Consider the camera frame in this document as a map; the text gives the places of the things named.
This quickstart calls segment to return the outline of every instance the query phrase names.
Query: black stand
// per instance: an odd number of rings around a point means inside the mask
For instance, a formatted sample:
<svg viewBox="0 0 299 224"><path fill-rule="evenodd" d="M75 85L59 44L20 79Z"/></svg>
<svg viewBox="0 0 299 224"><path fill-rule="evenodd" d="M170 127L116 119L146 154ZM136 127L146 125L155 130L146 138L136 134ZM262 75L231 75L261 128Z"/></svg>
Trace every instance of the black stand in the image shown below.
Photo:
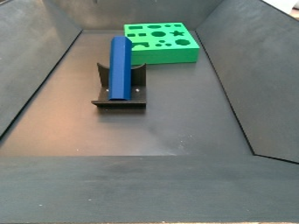
<svg viewBox="0 0 299 224"><path fill-rule="evenodd" d="M131 69L131 101L108 100L108 67L98 63L102 89L96 101L91 103L100 108L144 108L146 107L146 64Z"/></svg>

